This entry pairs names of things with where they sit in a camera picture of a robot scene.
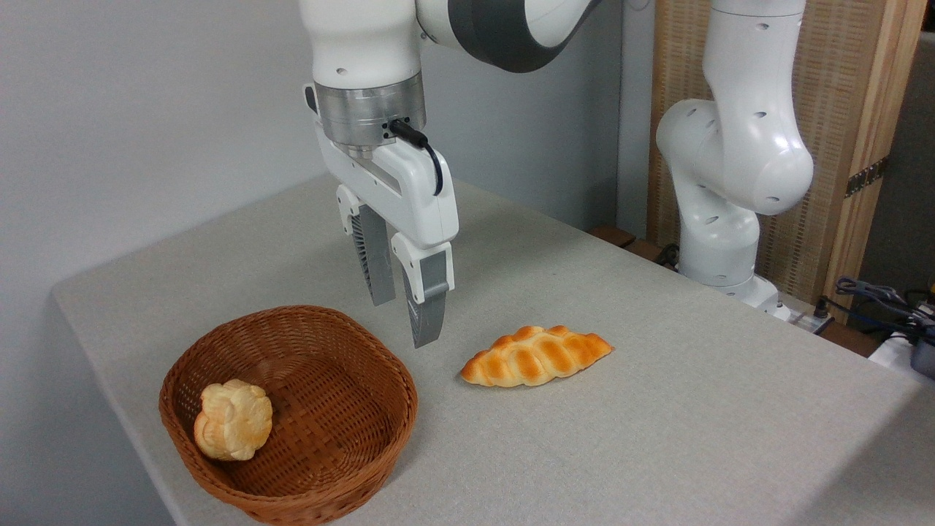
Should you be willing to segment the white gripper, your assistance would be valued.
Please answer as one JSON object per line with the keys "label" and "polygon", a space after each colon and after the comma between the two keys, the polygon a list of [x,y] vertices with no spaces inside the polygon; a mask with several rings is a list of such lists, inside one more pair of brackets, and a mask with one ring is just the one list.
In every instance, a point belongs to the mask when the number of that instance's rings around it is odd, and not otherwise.
{"label": "white gripper", "polygon": [[315,113],[321,153],[341,183],[342,226],[351,237],[374,306],[395,298],[386,222],[400,260],[415,348],[440,337],[446,294],[454,289],[453,247],[459,221],[454,184],[440,152],[428,152],[399,134],[398,121],[424,129],[421,83],[377,88],[305,86]]}

